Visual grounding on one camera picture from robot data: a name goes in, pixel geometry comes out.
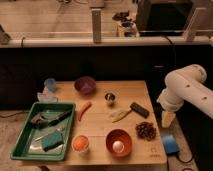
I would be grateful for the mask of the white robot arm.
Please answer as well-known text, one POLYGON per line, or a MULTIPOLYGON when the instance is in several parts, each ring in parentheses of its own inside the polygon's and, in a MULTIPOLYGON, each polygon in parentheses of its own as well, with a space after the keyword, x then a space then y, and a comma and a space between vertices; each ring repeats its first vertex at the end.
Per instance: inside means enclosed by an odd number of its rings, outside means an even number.
POLYGON ((206 70, 198 64, 169 72, 165 79, 166 87, 157 102, 161 105, 161 125, 168 128, 176 117, 176 112, 187 101, 213 119, 213 90, 203 85, 207 78, 206 70))

